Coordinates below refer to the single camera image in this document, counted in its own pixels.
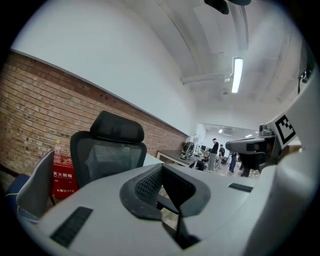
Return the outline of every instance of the white ceiling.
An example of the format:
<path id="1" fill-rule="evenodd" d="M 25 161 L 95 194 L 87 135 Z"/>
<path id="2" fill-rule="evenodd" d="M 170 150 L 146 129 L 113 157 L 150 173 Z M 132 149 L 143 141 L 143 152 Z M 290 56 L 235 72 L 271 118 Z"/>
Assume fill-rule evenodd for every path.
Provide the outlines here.
<path id="1" fill-rule="evenodd" d="M 218 124 L 203 124 L 207 132 L 218 133 L 219 130 L 222 130 L 222 135 L 233 137 L 234 139 L 244 139 L 245 136 L 252 134 L 252 138 L 258 135 L 257 130 L 243 129 L 232 126 L 218 125 Z"/>
<path id="2" fill-rule="evenodd" d="M 199 108 L 213 103 L 289 104 L 297 95 L 302 38 L 286 15 L 253 0 L 230 2 L 223 15 L 203 0 L 123 0 L 155 32 L 179 65 Z M 231 94 L 232 57 L 244 59 L 240 88 Z"/>

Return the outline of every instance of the fluorescent light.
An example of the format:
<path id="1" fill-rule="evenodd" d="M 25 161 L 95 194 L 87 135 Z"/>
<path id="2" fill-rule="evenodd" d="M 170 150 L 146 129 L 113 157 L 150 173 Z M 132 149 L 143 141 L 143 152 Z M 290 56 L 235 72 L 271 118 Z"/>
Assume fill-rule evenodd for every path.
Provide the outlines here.
<path id="1" fill-rule="evenodd" d="M 239 90 L 243 66 L 244 66 L 244 60 L 242 58 L 236 58 L 234 60 L 233 84 L 231 89 L 231 92 L 233 94 L 236 94 Z"/>

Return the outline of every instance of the gray chair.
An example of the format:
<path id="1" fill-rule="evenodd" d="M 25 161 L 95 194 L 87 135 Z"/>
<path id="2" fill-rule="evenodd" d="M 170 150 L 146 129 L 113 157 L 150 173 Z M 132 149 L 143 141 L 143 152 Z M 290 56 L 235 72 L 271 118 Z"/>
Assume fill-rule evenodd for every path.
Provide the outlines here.
<path id="1" fill-rule="evenodd" d="M 54 179 L 54 153 L 49 151 L 39 161 L 16 196 L 17 214 L 31 222 L 37 222 L 46 211 Z"/>

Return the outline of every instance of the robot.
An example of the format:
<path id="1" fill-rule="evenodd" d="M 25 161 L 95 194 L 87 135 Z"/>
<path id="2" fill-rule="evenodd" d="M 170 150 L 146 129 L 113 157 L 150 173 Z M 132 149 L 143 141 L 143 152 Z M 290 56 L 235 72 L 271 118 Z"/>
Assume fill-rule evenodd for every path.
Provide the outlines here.
<path id="1" fill-rule="evenodd" d="M 182 146 L 180 158 L 185 160 L 192 157 L 194 150 L 195 144 L 193 142 L 185 143 Z"/>

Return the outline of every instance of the table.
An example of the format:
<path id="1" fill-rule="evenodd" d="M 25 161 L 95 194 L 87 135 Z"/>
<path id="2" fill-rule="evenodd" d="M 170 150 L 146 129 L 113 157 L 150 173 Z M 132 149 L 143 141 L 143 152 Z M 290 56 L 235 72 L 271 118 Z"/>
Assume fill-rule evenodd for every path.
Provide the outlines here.
<path id="1" fill-rule="evenodd" d="M 156 158 L 160 159 L 160 156 L 163 156 L 164 158 L 168 158 L 184 167 L 189 167 L 194 163 L 193 169 L 196 169 L 197 161 L 200 160 L 200 158 L 193 156 L 193 157 L 190 157 L 189 159 L 182 159 L 180 158 L 180 155 L 181 155 L 180 150 L 159 150 L 158 154 L 156 155 Z"/>
<path id="2" fill-rule="evenodd" d="M 155 158 L 154 156 L 150 155 L 150 154 L 146 154 L 145 155 L 145 159 L 143 162 L 143 166 L 149 166 L 149 165 L 155 165 L 155 164 L 163 164 L 164 162 L 162 162 L 161 160 Z"/>

